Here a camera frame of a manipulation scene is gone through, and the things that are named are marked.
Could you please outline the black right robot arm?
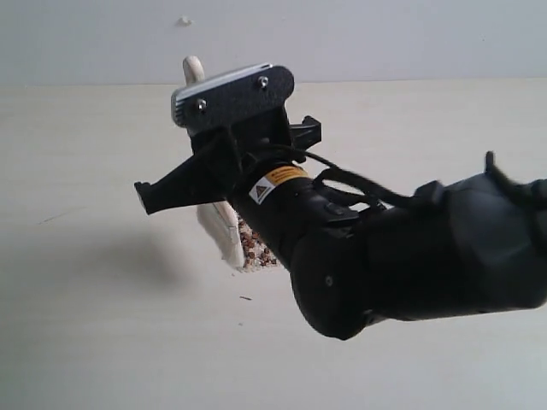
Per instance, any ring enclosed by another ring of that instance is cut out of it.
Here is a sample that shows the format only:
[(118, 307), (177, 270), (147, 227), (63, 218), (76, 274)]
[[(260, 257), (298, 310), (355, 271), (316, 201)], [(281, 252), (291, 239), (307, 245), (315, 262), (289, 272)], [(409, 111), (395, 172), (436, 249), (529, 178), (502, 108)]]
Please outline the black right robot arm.
[(492, 153), (482, 173), (402, 196), (334, 165), (308, 176), (321, 126), (291, 126), (283, 106), (182, 125), (192, 156), (136, 183), (145, 211), (227, 201), (289, 271), (303, 317), (324, 336), (546, 301), (546, 183), (511, 180)]

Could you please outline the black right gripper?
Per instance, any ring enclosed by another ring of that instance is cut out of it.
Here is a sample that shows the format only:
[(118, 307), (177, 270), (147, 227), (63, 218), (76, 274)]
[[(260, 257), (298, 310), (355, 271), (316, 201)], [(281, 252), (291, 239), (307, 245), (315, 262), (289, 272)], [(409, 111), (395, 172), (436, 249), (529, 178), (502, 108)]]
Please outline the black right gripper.
[(247, 201), (252, 185), (266, 172), (305, 161), (303, 155), (292, 154), (293, 149), (309, 149), (322, 140), (317, 119), (306, 115), (292, 124), (285, 106), (230, 126), (188, 131), (190, 158), (153, 184), (134, 184), (147, 214), (223, 200)]

